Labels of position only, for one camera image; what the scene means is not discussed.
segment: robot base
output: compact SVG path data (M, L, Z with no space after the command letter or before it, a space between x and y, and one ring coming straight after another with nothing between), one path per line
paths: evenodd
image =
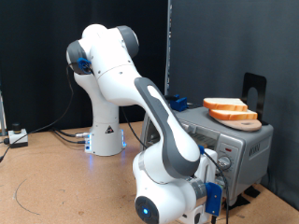
M85 152L97 156L113 156L122 151L122 130L118 122L94 123L89 138L85 139Z

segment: black curtain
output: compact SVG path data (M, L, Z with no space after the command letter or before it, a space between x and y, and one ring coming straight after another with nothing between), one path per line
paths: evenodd
M299 209L299 2L172 2L170 93L198 104L240 98L245 73L266 77L263 120L274 135L262 183Z
M164 91L166 0L12 0L1 1L0 10L1 91L9 130L11 123L18 121L31 132L64 113L71 95L65 74L65 51L93 23L107 28L131 27L140 44L134 58L138 72ZM74 99L55 126L92 126L91 101L69 71ZM144 118L144 110L139 106L129 106L125 111L130 121Z

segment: bread crust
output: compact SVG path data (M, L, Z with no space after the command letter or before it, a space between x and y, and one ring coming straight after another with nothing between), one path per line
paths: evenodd
M222 120L239 120L239 119L257 119L257 113L247 113L247 114L222 114L220 111L209 110L208 114L215 119Z
M248 110L247 105L225 105L225 104L216 104L210 103L204 100L204 107L208 109L216 109L216 110L232 110L232 111L243 111L246 112Z

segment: toaster knob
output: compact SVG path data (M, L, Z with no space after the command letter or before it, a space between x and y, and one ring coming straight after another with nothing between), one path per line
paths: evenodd
M228 157L221 157L218 159L218 165L221 167L223 171L228 170L232 163Z

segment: blue connector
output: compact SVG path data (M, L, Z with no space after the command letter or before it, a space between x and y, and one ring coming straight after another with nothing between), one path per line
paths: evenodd
M222 188L214 183L206 185L206 212L218 217L221 212Z
M170 101L170 107L174 110L177 110L179 112L183 111L184 109L188 108L187 105L187 97L179 99L179 95L175 95L175 97L178 98L176 101Z
M198 145L198 146L199 146L200 154L204 155L205 154L205 148L201 145Z
M84 58L77 59L78 68L86 75L92 73L91 65L92 63Z

